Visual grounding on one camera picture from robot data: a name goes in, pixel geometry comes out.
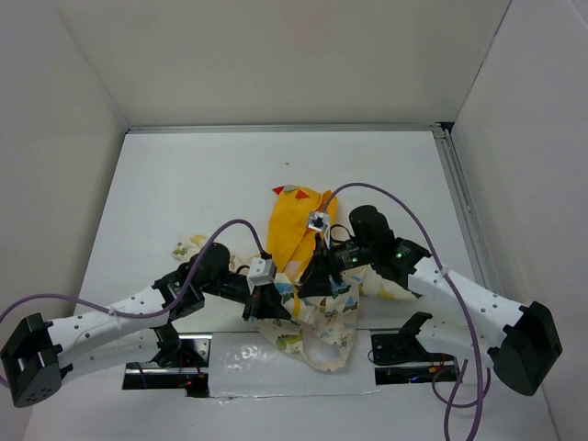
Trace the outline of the dinosaur print yellow-lined jacket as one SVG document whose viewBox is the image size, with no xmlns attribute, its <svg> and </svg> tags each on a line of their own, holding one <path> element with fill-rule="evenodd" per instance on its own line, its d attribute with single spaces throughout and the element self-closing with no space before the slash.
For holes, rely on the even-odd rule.
<svg viewBox="0 0 588 441">
<path fill-rule="evenodd" d="M 370 266 L 345 273 L 341 285 L 327 277 L 327 289 L 303 282 L 303 273 L 314 266 L 311 255 L 317 234 L 305 221 L 332 192 L 291 185 L 276 187 L 274 192 L 277 201 L 268 222 L 266 250 L 281 271 L 276 278 L 277 291 L 291 318 L 288 322 L 254 319 L 253 323 L 280 351 L 320 371 L 336 371 L 345 366 L 353 347 L 362 296 L 399 301 L 416 297 Z"/>
</svg>

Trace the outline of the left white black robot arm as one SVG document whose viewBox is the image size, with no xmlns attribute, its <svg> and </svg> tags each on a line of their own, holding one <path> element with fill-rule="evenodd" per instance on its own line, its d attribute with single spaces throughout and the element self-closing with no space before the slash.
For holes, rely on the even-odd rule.
<svg viewBox="0 0 588 441">
<path fill-rule="evenodd" d="M 206 295 L 241 303 L 243 318 L 289 321 L 268 254 L 246 273 L 230 269 L 230 252 L 214 243 L 151 286 L 106 308 L 46 321 L 22 319 L 1 350 L 6 384 L 17 408 L 33 406 L 73 379 L 131 362 L 172 366 L 182 342 L 173 323 L 199 310 Z"/>
</svg>

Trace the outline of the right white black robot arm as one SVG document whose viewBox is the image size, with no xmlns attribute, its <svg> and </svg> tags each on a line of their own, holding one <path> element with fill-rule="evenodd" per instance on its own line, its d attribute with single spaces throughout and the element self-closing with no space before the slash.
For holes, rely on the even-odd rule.
<svg viewBox="0 0 588 441">
<path fill-rule="evenodd" d="M 421 245 L 395 236 L 370 205 L 349 215 L 350 238 L 329 245 L 321 236 L 297 287 L 302 298 L 325 297 L 346 271 L 370 266 L 378 276 L 432 302 L 460 311 L 464 325 L 416 312 L 401 328 L 401 350 L 411 360 L 428 353 L 478 359 L 515 392 L 532 396 L 562 353 L 551 311 L 533 301 L 509 300 L 438 264 Z"/>
</svg>

